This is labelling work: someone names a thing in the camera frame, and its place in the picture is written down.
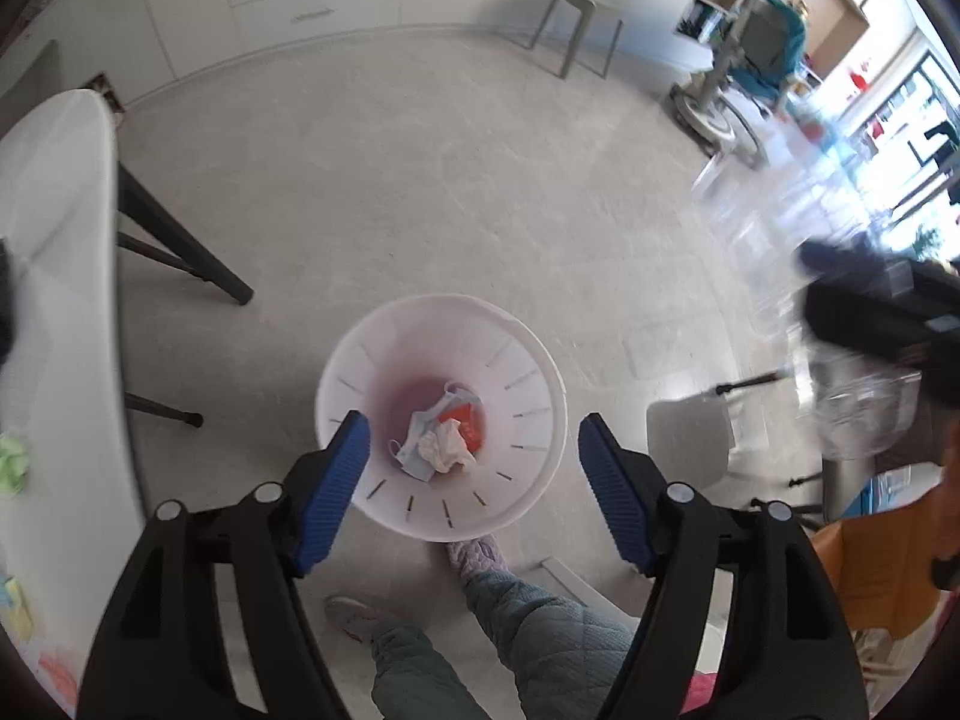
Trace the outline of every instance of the stool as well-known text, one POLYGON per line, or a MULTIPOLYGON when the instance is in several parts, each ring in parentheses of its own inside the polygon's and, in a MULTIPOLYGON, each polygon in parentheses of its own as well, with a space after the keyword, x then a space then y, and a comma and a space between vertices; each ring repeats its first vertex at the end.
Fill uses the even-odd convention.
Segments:
MULTIPOLYGON (((539 40, 539 36, 541 36, 541 33, 544 31, 544 27, 546 26, 554 7, 556 7, 557 1, 558 0, 551 0, 550 4, 547 6, 546 13, 544 13, 544 18, 541 20, 541 23, 536 28, 536 32, 534 33, 534 39, 530 41, 530 49, 532 49, 536 45, 536 41, 539 40)), ((606 79, 607 72, 610 70, 610 63, 613 61, 613 52, 616 51, 616 44, 617 41, 620 40, 620 32, 623 29, 623 19, 620 16, 622 10, 620 6, 613 0, 566 1, 580 11, 580 18, 577 22, 577 28, 573 30, 573 35, 570 37, 570 45, 566 49, 566 57, 563 60, 563 66, 560 68, 560 78, 565 79, 569 74, 570 66, 573 64, 573 59, 576 57, 578 50, 580 50, 580 42, 582 42, 584 39, 584 35, 587 34, 587 28, 590 25, 590 19, 593 18, 593 14, 598 10, 602 10, 616 16, 616 32, 613 33, 613 42, 610 44, 610 51, 607 53, 607 61, 603 66, 603 73, 600 74, 602 79, 606 79)))

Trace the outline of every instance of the pants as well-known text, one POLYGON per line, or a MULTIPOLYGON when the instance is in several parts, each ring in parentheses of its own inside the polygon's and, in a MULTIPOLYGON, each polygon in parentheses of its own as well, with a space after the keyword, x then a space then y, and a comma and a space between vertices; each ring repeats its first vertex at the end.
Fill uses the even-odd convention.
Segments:
MULTIPOLYGON (((464 594, 514 672, 528 720, 597 717, 630 649, 630 631, 505 572, 478 574, 464 594)), ((374 636, 373 659, 373 702, 385 720, 490 720, 415 626, 385 623, 374 636)))

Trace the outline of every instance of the window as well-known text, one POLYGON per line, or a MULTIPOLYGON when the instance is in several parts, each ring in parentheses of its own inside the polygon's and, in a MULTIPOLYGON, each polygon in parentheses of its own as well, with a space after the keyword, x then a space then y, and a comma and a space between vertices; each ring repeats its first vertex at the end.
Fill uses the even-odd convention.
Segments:
MULTIPOLYGON (((960 90, 928 52, 859 134, 874 155, 857 176, 872 206, 894 208, 909 189, 937 172, 938 163, 952 154, 952 141, 960 140, 958 106, 960 90)), ((886 244, 894 251, 910 250, 933 236, 925 255, 960 255, 960 209, 950 205, 945 191, 925 205, 917 205, 919 200, 914 197, 894 211, 894 224, 884 234, 886 244)))

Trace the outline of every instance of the white table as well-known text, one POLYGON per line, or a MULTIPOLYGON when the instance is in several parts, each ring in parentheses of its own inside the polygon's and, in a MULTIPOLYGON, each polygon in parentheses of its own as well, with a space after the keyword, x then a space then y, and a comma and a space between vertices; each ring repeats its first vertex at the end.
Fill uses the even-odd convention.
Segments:
POLYGON ((144 519, 119 371, 116 198, 112 116, 93 92, 47 100, 0 142, 16 312, 0 427, 32 458, 25 490, 0 498, 0 567, 34 620, 30 644, 14 642, 27 664, 59 649, 76 678, 144 519))

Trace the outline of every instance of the foot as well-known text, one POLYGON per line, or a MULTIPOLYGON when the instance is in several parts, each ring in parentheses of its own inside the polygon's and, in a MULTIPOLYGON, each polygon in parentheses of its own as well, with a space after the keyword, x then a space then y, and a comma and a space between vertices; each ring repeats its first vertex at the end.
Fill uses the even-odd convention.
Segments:
POLYGON ((344 595, 331 595, 323 604, 323 610, 328 622, 361 644, 372 644, 376 629, 394 619, 390 613, 344 595))
POLYGON ((446 546, 446 553, 463 584, 482 571, 510 571, 491 535, 470 541, 451 541, 446 546))

